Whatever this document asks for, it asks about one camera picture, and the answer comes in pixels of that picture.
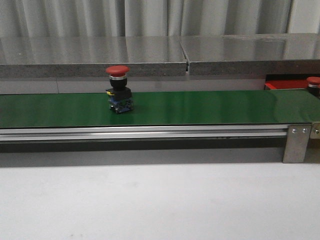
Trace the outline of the steel conveyor support bracket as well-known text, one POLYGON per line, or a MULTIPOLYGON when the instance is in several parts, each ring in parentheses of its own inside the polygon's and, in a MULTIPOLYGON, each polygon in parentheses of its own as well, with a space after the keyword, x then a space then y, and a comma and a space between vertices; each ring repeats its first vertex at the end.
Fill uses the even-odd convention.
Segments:
POLYGON ((304 162, 311 129, 311 124, 295 124, 288 127, 282 160, 284 164, 304 162))

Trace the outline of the right grey stone shelf slab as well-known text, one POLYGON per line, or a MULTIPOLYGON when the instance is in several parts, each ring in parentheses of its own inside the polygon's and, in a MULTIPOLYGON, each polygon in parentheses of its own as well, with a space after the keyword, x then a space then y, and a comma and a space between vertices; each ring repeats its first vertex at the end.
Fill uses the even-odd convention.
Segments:
POLYGON ((183 36, 192 76, 319 74, 316 33, 183 36))

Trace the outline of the steel end bracket plate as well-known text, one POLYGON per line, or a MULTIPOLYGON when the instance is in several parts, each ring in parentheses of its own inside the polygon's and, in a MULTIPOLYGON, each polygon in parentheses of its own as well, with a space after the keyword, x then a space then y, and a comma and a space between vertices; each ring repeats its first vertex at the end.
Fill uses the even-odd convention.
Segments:
POLYGON ((310 139, 320 139, 320 122, 314 122, 311 125, 310 139))

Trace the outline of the green conveyor belt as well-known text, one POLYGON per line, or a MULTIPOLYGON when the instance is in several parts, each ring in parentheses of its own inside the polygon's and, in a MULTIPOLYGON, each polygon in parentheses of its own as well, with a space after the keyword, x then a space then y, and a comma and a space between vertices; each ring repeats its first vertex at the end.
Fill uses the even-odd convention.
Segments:
POLYGON ((135 92, 133 110, 110 110, 105 93, 5 94, 2 128, 299 124, 320 120, 305 90, 135 92))

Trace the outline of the grey pleated curtain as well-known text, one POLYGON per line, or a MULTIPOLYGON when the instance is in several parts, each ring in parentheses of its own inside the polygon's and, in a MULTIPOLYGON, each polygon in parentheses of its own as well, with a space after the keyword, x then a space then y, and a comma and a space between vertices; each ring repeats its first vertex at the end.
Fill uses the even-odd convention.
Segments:
POLYGON ((3 0, 2 37, 319 33, 317 0, 3 0))

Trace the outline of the aluminium conveyor side rail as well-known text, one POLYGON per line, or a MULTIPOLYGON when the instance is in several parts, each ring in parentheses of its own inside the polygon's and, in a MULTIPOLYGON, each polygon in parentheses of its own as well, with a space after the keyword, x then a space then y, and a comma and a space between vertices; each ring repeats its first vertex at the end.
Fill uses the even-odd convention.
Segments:
POLYGON ((3 128, 2 142, 286 136, 287 124, 3 128))

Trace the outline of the left grey stone shelf slab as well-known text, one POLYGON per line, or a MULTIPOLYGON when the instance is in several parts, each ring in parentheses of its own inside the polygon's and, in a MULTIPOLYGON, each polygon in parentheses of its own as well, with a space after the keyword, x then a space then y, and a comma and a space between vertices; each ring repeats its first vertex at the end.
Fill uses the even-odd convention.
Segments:
POLYGON ((178 37, 2 37, 1 78, 105 77, 126 65, 131 77, 183 76, 187 61, 178 37))

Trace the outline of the grey stone shelf slab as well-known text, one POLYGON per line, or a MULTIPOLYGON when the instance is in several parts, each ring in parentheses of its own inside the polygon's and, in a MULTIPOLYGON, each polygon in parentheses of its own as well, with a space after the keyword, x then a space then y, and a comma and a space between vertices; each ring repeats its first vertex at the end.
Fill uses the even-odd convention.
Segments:
POLYGON ((319 74, 316 33, 183 36, 192 76, 319 74))
POLYGON ((131 77, 183 76, 187 61, 178 37, 2 37, 1 78, 105 77, 126 65, 131 77))

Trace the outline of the red plastic tray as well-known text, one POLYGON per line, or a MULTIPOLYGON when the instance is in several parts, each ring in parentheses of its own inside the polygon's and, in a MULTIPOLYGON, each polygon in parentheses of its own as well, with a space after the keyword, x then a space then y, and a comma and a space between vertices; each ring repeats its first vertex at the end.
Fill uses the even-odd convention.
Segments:
POLYGON ((307 90, 308 82, 306 79, 294 80, 269 80, 265 83, 265 90, 307 90))

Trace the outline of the red mushroom push button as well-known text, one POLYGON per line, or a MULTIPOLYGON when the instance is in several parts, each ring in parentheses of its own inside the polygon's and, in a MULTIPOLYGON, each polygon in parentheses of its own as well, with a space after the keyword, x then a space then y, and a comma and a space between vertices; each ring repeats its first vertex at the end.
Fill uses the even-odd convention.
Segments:
POLYGON ((319 99, 320 98, 320 77, 310 76, 306 80, 308 83, 308 86, 307 86, 308 92, 319 99))

